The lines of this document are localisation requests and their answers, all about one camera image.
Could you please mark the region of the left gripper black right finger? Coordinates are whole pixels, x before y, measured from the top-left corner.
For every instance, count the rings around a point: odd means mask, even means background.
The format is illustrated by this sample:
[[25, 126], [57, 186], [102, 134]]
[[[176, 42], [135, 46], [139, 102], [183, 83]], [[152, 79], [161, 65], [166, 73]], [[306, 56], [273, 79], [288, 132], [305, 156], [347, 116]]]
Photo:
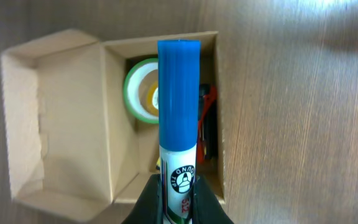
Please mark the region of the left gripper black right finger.
[[204, 177], [197, 177], [192, 195], [194, 224], [233, 224]]

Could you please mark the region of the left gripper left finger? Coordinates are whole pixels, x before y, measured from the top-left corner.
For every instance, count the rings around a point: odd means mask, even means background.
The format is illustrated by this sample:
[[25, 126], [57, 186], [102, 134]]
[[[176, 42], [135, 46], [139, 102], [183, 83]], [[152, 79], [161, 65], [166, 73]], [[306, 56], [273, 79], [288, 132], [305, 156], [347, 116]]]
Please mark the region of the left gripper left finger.
[[140, 197], [122, 224], [162, 224], [162, 186], [159, 174], [148, 179]]

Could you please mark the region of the brown cardboard box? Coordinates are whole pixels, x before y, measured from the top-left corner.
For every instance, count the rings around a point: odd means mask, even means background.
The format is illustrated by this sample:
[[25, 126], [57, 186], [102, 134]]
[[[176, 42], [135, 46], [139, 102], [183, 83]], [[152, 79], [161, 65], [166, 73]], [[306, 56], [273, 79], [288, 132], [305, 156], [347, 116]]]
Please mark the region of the brown cardboard box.
[[75, 222], [135, 204], [156, 173], [158, 128], [124, 104], [124, 80], [158, 37], [101, 42], [69, 29], [1, 54], [11, 197]]

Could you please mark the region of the small yellow tape roll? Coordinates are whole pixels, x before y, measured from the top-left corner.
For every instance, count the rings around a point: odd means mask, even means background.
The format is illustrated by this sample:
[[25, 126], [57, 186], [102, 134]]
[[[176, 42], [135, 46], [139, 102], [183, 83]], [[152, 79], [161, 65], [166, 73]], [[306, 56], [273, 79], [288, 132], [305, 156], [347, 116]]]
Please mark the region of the small yellow tape roll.
[[158, 82], [151, 84], [147, 90], [145, 105], [150, 114], [158, 116]]

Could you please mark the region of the green tape roll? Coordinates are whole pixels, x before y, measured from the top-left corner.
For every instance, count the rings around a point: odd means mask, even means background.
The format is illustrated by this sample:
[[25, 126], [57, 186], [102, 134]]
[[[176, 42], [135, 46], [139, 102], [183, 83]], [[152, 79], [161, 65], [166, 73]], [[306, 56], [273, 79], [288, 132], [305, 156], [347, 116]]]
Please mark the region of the green tape roll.
[[158, 59], [148, 58], [135, 64], [128, 72], [123, 87], [127, 109], [138, 120], [158, 124], [158, 116], [146, 110], [146, 94], [150, 85], [158, 82]]

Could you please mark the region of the orange utility knife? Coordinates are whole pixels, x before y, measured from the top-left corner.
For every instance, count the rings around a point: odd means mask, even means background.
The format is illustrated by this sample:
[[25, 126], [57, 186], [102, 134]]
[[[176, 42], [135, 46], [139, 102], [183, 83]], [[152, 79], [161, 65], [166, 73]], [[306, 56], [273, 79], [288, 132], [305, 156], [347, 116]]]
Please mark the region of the orange utility knife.
[[200, 164], [218, 157], [217, 95], [215, 86], [200, 85], [196, 150], [196, 161]]

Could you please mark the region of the blue whiteboard marker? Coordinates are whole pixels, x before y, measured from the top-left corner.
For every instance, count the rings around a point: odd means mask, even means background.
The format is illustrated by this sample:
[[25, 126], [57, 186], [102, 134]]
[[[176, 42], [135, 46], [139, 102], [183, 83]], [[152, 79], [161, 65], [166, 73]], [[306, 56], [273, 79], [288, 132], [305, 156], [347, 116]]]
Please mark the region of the blue whiteboard marker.
[[163, 219], [169, 223], [191, 223], [201, 42], [160, 40], [157, 48]]

